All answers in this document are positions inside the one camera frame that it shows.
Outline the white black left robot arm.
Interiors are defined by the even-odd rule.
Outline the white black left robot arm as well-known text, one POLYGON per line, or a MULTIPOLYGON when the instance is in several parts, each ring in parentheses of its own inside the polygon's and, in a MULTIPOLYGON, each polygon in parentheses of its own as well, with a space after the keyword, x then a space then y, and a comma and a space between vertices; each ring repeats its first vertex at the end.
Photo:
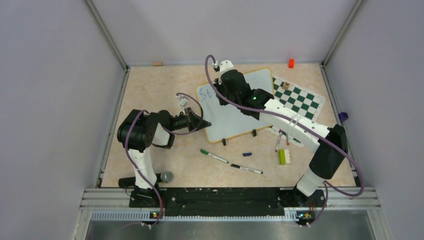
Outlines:
POLYGON ((176 131, 188 129, 188 134, 212 124, 188 107, 179 115, 171 115, 167 110, 148 113, 133 109, 117 130, 117 140, 126 150, 133 166, 135 177, 121 178, 120 188, 133 187, 135 195, 149 207, 160 202, 157 191, 158 176, 153 170, 151 147, 170 149, 173 146, 176 131))

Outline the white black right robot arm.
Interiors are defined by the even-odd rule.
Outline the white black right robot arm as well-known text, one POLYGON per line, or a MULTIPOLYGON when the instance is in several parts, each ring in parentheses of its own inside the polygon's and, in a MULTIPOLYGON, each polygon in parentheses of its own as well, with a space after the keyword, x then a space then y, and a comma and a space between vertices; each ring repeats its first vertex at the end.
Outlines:
POLYGON ((309 167, 296 183, 293 200, 299 206, 307 206, 314 192, 324 181, 333 178, 347 157, 345 129, 316 123, 299 115, 263 89, 252 89, 245 76, 236 69, 226 70, 213 82, 219 103, 231 104, 244 115, 277 127, 299 140, 313 152, 309 167))

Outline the yellow framed whiteboard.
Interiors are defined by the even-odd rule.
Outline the yellow framed whiteboard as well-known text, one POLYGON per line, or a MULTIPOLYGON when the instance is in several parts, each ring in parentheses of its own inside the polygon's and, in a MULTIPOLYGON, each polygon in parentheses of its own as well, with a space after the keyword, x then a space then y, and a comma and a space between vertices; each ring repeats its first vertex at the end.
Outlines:
MULTIPOLYGON (((252 89, 263 89, 274 93, 272 72, 268 67, 244 73, 246 82, 252 89)), ((208 82, 195 89, 196 97, 203 109, 203 119, 211 123, 205 128, 207 140, 218 143, 243 134, 269 127, 268 124, 251 116, 244 115, 233 105, 220 105, 219 99, 208 82)))

